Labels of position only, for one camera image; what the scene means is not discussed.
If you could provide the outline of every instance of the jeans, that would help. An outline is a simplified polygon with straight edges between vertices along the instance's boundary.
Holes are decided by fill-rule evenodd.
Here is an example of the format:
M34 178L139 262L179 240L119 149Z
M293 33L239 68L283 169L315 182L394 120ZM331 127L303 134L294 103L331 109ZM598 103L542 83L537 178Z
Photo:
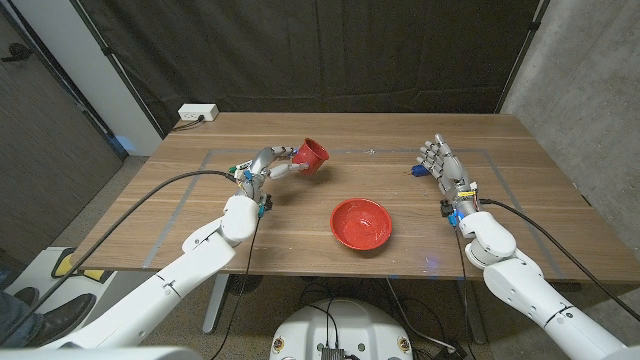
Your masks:
M22 319L29 311L29 306L18 300L13 295L0 291L0 334L5 335L13 324ZM24 347L36 336L42 326L42 314L33 314L22 324L2 347Z

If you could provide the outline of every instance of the white robot body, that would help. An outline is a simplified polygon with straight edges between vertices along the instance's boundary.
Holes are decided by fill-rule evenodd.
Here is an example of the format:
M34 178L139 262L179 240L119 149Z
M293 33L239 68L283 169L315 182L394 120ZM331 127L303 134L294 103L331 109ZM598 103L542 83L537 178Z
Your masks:
M327 309L329 300L312 305ZM411 360L412 349L406 331L391 316L373 305L354 299L334 299L329 307L338 327L339 348L345 355L360 359ZM334 348L336 333L329 319L329 347ZM327 314L304 307L276 331L271 344L271 360L320 359L327 343Z

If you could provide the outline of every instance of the wooden table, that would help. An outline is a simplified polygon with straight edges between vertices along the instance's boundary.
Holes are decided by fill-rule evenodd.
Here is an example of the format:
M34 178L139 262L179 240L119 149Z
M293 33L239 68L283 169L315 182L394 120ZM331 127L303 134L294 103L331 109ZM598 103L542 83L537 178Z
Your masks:
M260 223L252 274L459 279L453 229L440 216L433 177L407 175L418 148L441 133L480 186L481 197L521 208L551 232L597 277L640 281L640 264L581 197L517 118L508 115L221 113L214 122L170 134L80 245L84 253L136 200L174 175L226 170L265 146L298 147L305 137L330 159L311 178L268 180L274 207ZM182 254L184 239L222 215L236 188L219 177L180 180L156 194L89 258L86 268L160 269ZM359 252L337 242L333 208L352 197L382 204L393 220L384 246ZM520 218L489 207L518 247L549 280L586 277ZM250 242L237 247L226 273L244 272ZM470 278L481 272L466 263Z

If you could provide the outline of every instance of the power strip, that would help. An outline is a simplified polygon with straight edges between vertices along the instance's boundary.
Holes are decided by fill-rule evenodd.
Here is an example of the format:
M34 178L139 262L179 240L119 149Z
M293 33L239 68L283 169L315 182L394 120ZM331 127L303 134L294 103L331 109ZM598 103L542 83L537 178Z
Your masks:
M204 116L204 121L213 121L218 116L218 107L216 104L184 104L178 114L184 121L196 121L200 115Z

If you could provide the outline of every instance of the black curtain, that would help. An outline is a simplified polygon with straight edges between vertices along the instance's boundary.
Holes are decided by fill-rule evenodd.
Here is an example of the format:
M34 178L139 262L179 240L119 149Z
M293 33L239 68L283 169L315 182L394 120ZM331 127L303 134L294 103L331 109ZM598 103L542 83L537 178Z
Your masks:
M221 111L494 111L537 0L82 0L169 132Z

